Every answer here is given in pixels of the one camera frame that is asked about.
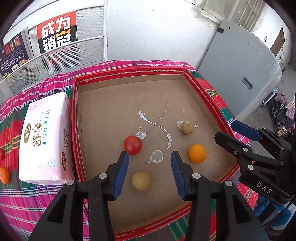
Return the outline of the blue gloved right hand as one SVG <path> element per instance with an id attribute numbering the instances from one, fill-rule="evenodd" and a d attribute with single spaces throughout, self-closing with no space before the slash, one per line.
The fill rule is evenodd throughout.
<path id="1" fill-rule="evenodd" d="M 263 225 L 270 224 L 274 229 L 285 228 L 295 214 L 295 198 L 285 205 L 277 205 L 259 196 L 254 213 Z"/>

